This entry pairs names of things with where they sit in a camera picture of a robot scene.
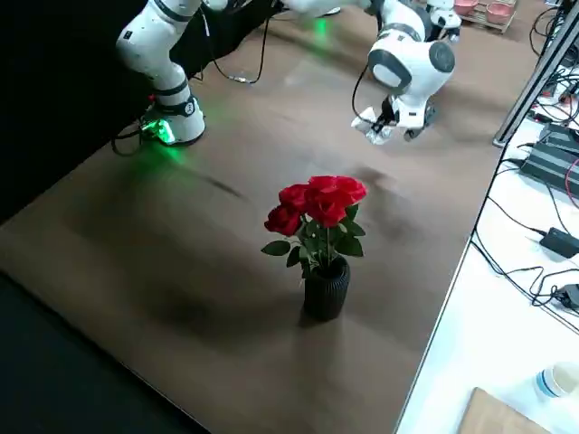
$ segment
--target electronic device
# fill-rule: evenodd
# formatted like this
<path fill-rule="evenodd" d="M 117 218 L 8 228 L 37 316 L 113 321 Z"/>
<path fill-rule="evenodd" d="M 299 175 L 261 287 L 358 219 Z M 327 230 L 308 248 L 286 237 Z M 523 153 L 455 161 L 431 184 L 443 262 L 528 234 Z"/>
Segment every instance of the electronic device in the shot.
<path fill-rule="evenodd" d="M 535 143 L 520 173 L 579 198 L 579 165 L 573 166 L 579 156 L 565 150 L 571 142 L 551 136 Z"/>
<path fill-rule="evenodd" d="M 579 157 L 579 136 L 571 128 L 548 124 L 541 131 L 539 141 Z"/>
<path fill-rule="evenodd" d="M 567 259 L 579 254 L 579 240 L 557 228 L 551 228 L 539 244 Z"/>

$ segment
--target green leaf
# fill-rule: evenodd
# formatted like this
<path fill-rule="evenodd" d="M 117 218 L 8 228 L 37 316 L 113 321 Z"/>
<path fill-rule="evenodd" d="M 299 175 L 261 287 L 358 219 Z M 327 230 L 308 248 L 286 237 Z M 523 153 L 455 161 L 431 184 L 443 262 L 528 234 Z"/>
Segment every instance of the green leaf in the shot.
<path fill-rule="evenodd" d="M 314 238 L 306 238 L 304 240 L 304 246 L 308 249 L 308 252 L 311 254 L 318 250 L 318 240 Z"/>
<path fill-rule="evenodd" d="M 304 246 L 299 247 L 299 260 L 308 260 L 308 250 Z"/>
<path fill-rule="evenodd" d="M 291 249 L 291 244 L 287 241 L 272 241 L 265 246 L 261 251 L 266 255 L 283 256 Z"/>
<path fill-rule="evenodd" d="M 329 230 L 329 242 L 337 242 L 346 233 L 346 228 L 342 231 L 339 227 L 334 227 Z"/>
<path fill-rule="evenodd" d="M 362 244 L 360 240 L 354 237 L 344 237 L 336 244 L 336 251 L 343 255 L 354 256 L 356 258 L 362 258 L 364 256 L 364 251 L 362 250 Z"/>
<path fill-rule="evenodd" d="M 352 222 L 356 218 L 356 214 L 358 214 L 358 208 L 359 207 L 360 207 L 360 204 L 357 203 L 356 205 L 351 205 L 351 206 L 348 206 L 346 208 L 347 218 L 350 219 Z"/>
<path fill-rule="evenodd" d="M 341 224 L 346 227 L 347 232 L 350 235 L 354 235 L 355 237 L 363 237 L 365 235 L 364 229 L 362 229 L 362 227 L 356 222 L 352 222 L 349 219 L 344 219 L 342 220 Z"/>
<path fill-rule="evenodd" d="M 286 267 L 290 268 L 299 262 L 299 246 L 294 247 L 288 255 Z"/>
<path fill-rule="evenodd" d="M 316 222 L 315 220 L 310 220 L 306 225 L 306 235 L 311 237 L 317 231 L 318 231 L 318 222 Z"/>

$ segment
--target power adapter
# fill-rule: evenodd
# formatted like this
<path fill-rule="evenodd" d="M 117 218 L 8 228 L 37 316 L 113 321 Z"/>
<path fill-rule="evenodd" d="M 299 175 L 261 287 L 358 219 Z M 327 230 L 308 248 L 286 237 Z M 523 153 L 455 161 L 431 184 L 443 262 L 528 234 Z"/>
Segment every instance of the power adapter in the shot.
<path fill-rule="evenodd" d="M 543 237 L 539 244 L 567 259 L 571 259 L 579 253 L 579 240 L 557 228 L 549 229 L 548 234 Z"/>

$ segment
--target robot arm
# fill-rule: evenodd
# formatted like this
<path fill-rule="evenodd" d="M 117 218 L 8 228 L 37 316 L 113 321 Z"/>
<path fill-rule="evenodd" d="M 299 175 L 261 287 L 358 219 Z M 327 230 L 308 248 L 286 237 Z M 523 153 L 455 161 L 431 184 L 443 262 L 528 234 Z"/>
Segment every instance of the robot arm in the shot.
<path fill-rule="evenodd" d="M 144 74 L 153 87 L 155 102 L 141 129 L 166 145 L 191 144 L 205 129 L 185 71 L 169 57 L 200 5 L 201 0 L 148 0 L 117 39 L 120 59 L 129 69 Z M 227 0 L 212 0 L 211 7 L 221 10 L 226 5 Z"/>
<path fill-rule="evenodd" d="M 378 118 L 367 109 L 352 126 L 382 145 L 394 127 L 405 128 L 406 138 L 412 139 L 430 125 L 435 112 L 429 98 L 451 77 L 455 59 L 446 43 L 427 41 L 431 15 L 420 6 L 387 0 L 379 13 L 381 31 L 368 54 L 368 67 L 389 95 Z"/>
<path fill-rule="evenodd" d="M 368 54 L 368 67 L 388 90 L 382 114 L 369 108 L 352 122 L 375 144 L 383 144 L 394 127 L 406 129 L 414 138 L 427 127 L 434 114 L 428 104 L 454 71 L 454 54 L 443 42 L 434 42 L 440 31 L 460 27 L 454 0 L 428 0 L 428 7 L 408 0 L 283 0 L 290 9 L 317 16 L 341 5 L 358 5 L 375 14 L 380 33 Z"/>

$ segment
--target white table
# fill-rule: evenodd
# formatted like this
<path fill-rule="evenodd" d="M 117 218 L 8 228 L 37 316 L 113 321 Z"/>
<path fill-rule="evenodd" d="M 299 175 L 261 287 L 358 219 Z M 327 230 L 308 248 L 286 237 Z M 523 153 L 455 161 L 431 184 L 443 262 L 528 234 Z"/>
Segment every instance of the white table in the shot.
<path fill-rule="evenodd" d="M 525 148 L 517 146 L 535 142 L 541 128 L 542 125 L 525 120 L 508 144 L 505 157 L 525 154 Z M 498 170 L 507 167 L 502 164 Z M 565 194 L 554 190 L 554 195 L 567 229 L 577 236 L 579 211 Z M 528 226 L 544 231 L 551 227 L 561 229 L 545 185 L 517 171 L 499 175 L 489 196 Z M 489 200 L 483 204 L 478 233 L 505 271 L 536 265 L 545 267 L 545 274 L 579 269 L 579 256 L 569 260 L 549 254 L 537 243 L 540 235 L 513 223 Z M 538 271 L 529 271 L 512 278 L 528 288 L 537 274 Z M 569 283 L 579 283 L 579 271 L 547 280 L 544 292 L 550 291 L 552 285 Z M 578 317 L 561 315 L 579 327 Z M 579 334 L 549 311 L 532 307 L 529 299 L 506 278 L 494 273 L 469 243 L 396 432 L 457 432 L 473 388 L 480 387 L 554 434 L 579 433 L 579 402 L 542 401 L 533 386 L 536 373 L 563 360 L 579 361 Z"/>

